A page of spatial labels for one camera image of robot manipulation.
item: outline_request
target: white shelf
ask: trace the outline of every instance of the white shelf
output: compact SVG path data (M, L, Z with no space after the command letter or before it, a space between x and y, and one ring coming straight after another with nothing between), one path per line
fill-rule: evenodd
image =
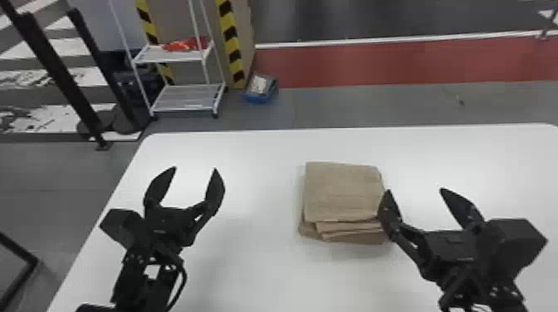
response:
M134 58L135 64L205 61L214 47L213 40L201 51L166 51L162 46L146 45Z
M217 107L225 84L167 85L151 107L152 112L176 110L213 110Z

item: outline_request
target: red object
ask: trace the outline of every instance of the red object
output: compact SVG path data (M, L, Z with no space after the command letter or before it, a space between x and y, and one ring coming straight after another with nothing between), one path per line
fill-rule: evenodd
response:
M497 38L257 50L283 88L558 80L558 40Z
M206 36L201 36L199 40L202 43L202 50L207 49L208 38ZM197 51L199 50L198 40L196 39L196 37L192 37L187 40L172 41L169 44L163 45L163 49L165 49L166 51Z

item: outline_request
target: black pole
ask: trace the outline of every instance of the black pole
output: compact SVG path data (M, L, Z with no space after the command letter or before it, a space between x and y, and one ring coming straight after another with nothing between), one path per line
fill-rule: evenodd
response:
M29 12L18 14L9 0L0 0L0 7L80 116L89 133L99 144L98 149L108 149L110 145L101 134L101 130L105 130L103 128L106 122L101 120L91 108L91 104L71 77L62 59L56 54L35 17Z
M95 60L95 63L99 67L100 71L103 73L106 82L109 84L112 93L114 93L120 109L122 110L122 113L130 123L130 133L139 131L141 125L134 115L134 111L130 106L130 102L128 101L128 98L126 97L124 92L122 92L122 89L118 86L115 76L106 64L105 58L101 55L99 47L97 46L97 44L95 43L95 39L93 39L93 36L89 32L86 21L84 20L83 15L81 15L80 10L74 7L70 11L68 11L67 16L76 27L77 32L80 34L81 38L89 49L91 56L93 56L93 60Z
M0 298L0 311L4 311L16 293L23 287L27 279L31 276L31 273L37 267L39 260L31 252L19 246L15 241L4 235L2 232L0 232L0 245L6 247L9 251L13 252L14 255L23 259L27 263L25 269L21 271L13 283L8 286L4 295Z

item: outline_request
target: yellow and black striped post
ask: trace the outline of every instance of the yellow and black striped post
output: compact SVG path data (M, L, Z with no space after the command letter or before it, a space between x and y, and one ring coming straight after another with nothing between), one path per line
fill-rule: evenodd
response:
M155 28L155 24L153 23L153 19L149 14L149 6L147 5L147 0L135 0L135 6L138 9L139 18L144 24L145 34L147 35L149 44L158 45L159 38L157 37L157 30ZM159 68L161 75L163 75L164 78L166 78L167 82L170 85L174 85L174 74L169 64L159 63L157 64L157 66Z
M228 66L232 74L235 88L246 86L246 74L242 65L240 41L238 40L237 21L234 18L231 0L216 0L219 11L221 33L225 40L225 51L228 55Z

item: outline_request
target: stack of towels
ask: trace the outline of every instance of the stack of towels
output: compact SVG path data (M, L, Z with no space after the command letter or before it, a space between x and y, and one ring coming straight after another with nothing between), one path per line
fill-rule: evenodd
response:
M384 184L373 166L306 163L301 235L322 241L381 244L377 219Z

